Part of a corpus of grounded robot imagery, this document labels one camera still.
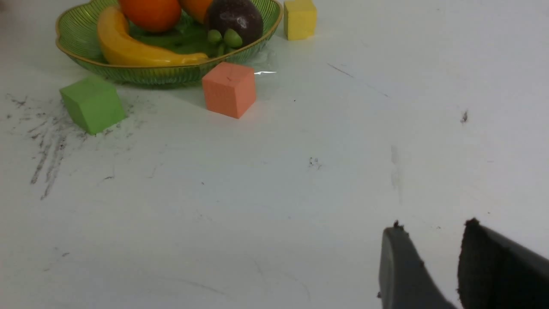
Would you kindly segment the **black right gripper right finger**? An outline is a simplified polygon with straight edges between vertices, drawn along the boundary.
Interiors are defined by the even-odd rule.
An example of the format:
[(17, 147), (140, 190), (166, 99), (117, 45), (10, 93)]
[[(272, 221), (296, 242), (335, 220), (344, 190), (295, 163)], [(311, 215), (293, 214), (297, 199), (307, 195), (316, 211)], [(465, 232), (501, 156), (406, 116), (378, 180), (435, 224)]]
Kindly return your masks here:
[(549, 261), (473, 218), (465, 223), (458, 263), (464, 309), (546, 309)]

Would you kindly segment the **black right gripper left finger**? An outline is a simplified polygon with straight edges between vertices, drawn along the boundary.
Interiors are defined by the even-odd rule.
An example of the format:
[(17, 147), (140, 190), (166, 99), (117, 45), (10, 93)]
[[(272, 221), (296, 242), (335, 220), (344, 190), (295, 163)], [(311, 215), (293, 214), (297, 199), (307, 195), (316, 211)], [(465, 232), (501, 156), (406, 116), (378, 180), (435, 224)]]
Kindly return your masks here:
[(437, 288), (409, 233), (394, 221), (382, 234), (379, 292), (383, 309), (454, 309)]

